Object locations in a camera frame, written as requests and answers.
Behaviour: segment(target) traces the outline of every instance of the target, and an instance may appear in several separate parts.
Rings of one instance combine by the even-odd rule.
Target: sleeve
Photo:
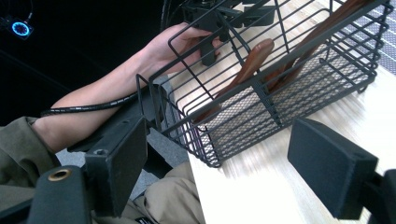
[[[56,156],[22,117],[0,127],[0,185],[34,187],[43,173],[59,166]]]

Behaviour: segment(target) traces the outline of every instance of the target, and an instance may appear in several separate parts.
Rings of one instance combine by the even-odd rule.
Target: wire basket
[[[155,111],[163,113],[156,115],[155,129],[209,167],[220,167],[233,155],[290,126],[295,118],[306,117],[353,91],[364,90],[375,80],[378,50],[383,46],[381,35],[388,29],[386,17],[393,10],[387,1],[372,1],[297,49],[304,37],[344,1],[256,2],[234,6],[233,9],[241,13],[231,19],[219,13],[227,1],[219,1],[194,18],[190,26],[217,15],[218,28],[183,55],[177,54],[174,62],[149,81],[145,80],[153,93]],[[254,10],[261,8],[265,9],[261,10],[262,15],[254,14]],[[226,38],[221,46],[209,52],[219,52],[212,64],[202,65],[201,60],[186,64],[186,57],[219,35]],[[250,49],[266,38],[274,40],[275,47],[261,68],[252,78],[216,98],[236,76]],[[296,63],[278,76],[266,78],[313,46],[318,47],[300,65]],[[162,73],[176,63],[184,63],[186,68],[164,77]],[[301,71],[295,79],[275,91],[268,91],[271,83],[296,68]],[[155,93],[165,86],[172,88],[167,93]],[[221,110],[194,122],[219,105]]]

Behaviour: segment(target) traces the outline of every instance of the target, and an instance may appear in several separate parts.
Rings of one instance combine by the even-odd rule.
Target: metal mesh
[[[353,91],[363,90],[375,79],[380,58],[378,51],[383,46],[381,35],[388,27],[385,18],[392,11],[392,6],[386,1],[375,1],[376,5],[364,7],[343,21],[340,28],[330,29],[326,33],[328,35],[313,39],[305,48],[293,51],[316,25],[329,16],[332,7],[337,8],[342,3],[275,0],[265,4],[275,6],[271,25],[255,27],[251,26],[253,22],[248,27],[233,28],[232,21],[223,23],[220,29],[230,29],[229,38],[216,49],[220,56],[214,64],[201,66],[196,62],[159,84],[171,84],[173,90],[160,96],[161,100],[153,99],[154,104],[166,102],[158,106],[171,111],[168,117],[158,115],[164,117],[163,123],[158,120],[158,130],[208,166],[219,167],[233,155],[290,126],[295,118],[306,117]],[[272,38],[276,46],[261,71],[216,99],[216,93],[239,71],[250,48],[264,38]],[[203,44],[204,40],[191,52]],[[311,57],[279,76],[263,81],[278,67],[317,44],[319,48]],[[178,56],[178,60],[165,66],[163,71],[183,62],[188,53]],[[268,91],[270,83],[300,66],[303,69],[292,82],[276,91]],[[150,82],[161,73],[154,75]],[[220,109],[206,120],[192,122],[201,113],[219,105]]]

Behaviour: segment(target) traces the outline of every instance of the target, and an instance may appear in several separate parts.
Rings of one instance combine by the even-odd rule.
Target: blue light
[[[12,24],[12,31],[16,35],[22,35],[22,36],[27,36],[30,33],[29,26],[27,26],[25,23],[16,21]]]

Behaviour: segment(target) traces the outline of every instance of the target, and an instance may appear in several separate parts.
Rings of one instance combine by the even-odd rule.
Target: hand
[[[186,22],[182,22],[181,24],[169,27],[168,29],[157,35],[154,39],[152,39],[148,43],[148,45],[143,48],[142,51],[144,52],[146,57],[152,61],[152,64],[154,65],[152,67],[154,72],[163,68],[177,58],[175,53],[168,46],[168,40],[187,26],[188,24]],[[171,45],[179,54],[182,54],[188,49],[192,48],[194,45],[196,45],[199,42],[199,37],[207,36],[210,34],[211,32],[191,27],[185,32],[178,35],[175,39],[173,39]],[[216,38],[212,44],[216,47],[219,45],[219,43],[219,39]],[[199,60],[200,57],[200,51],[197,50],[189,57],[184,59],[184,61],[187,64],[191,64]],[[167,70],[165,74],[174,73],[180,71],[183,68],[183,63],[178,63],[169,70]]]

